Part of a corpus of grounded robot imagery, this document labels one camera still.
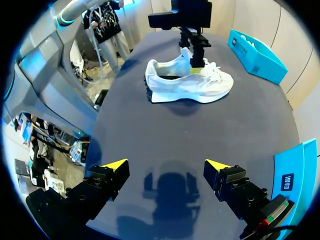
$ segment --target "blue box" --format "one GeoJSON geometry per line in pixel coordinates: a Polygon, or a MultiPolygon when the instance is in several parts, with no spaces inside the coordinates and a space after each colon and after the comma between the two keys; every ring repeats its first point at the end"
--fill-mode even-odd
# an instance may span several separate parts
{"type": "Polygon", "coordinates": [[[231,29],[228,46],[250,74],[280,84],[288,72],[286,66],[267,45],[240,31],[231,29]]]}
{"type": "MultiPolygon", "coordinates": [[[[317,178],[317,152],[317,141],[314,138],[274,155],[271,199],[281,194],[295,203],[281,226],[298,225],[311,206],[317,178]]],[[[284,239],[289,232],[281,231],[277,239],[284,239]]]]}

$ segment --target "screw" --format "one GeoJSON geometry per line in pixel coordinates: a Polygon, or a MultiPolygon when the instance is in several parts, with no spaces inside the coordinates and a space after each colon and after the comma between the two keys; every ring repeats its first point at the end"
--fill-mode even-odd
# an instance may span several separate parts
{"type": "Polygon", "coordinates": [[[80,197],[79,197],[79,200],[80,201],[83,201],[83,200],[85,200],[86,199],[86,196],[85,195],[81,195],[80,197]]]}
{"type": "Polygon", "coordinates": [[[254,196],[248,196],[247,200],[248,200],[249,202],[252,202],[253,200],[255,200],[255,197],[254,197],[254,196]]]}

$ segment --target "table surface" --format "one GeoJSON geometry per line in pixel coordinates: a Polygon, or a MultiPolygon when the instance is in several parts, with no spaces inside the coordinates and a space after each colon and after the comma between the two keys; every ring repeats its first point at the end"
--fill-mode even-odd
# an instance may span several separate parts
{"type": "Polygon", "coordinates": [[[271,197],[274,154],[299,144],[291,107],[280,86],[246,72],[227,38],[204,36],[212,45],[205,57],[234,79],[216,102],[148,101],[147,63],[180,54],[178,31],[147,34],[123,65],[99,111],[86,169],[128,158],[130,177],[89,227],[130,240],[239,239],[246,223],[215,197],[205,159],[241,166],[271,197]]]}

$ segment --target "shoe sole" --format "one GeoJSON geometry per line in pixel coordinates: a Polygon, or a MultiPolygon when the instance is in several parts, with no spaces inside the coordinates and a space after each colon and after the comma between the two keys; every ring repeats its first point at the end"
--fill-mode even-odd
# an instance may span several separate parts
{"type": "Polygon", "coordinates": [[[176,92],[151,91],[147,85],[146,78],[144,78],[144,84],[146,86],[147,98],[151,103],[167,103],[167,102],[174,102],[180,99],[192,99],[202,104],[208,104],[223,98],[231,90],[229,89],[228,91],[225,91],[215,96],[201,96],[201,95],[188,93],[188,92],[176,93],[176,92]]]}

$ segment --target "black camera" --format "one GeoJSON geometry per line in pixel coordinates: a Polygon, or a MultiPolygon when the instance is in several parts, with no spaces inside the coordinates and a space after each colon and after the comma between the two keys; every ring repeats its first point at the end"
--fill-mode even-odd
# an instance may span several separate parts
{"type": "Polygon", "coordinates": [[[172,10],[148,16],[151,28],[210,28],[212,3],[208,0],[171,0],[172,10]]]}

